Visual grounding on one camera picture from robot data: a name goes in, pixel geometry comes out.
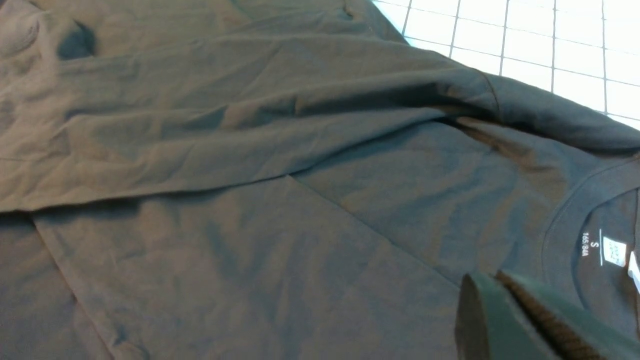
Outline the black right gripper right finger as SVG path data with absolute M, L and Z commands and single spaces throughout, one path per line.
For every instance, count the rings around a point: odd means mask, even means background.
M 537 281 L 507 271 L 496 280 L 564 360 L 637 360 L 639 342 L 602 323 Z

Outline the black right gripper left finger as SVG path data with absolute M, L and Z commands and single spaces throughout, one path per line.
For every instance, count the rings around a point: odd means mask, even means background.
M 482 273 L 462 278 L 455 315 L 459 360 L 554 360 L 556 352 L 538 333 L 515 297 Z

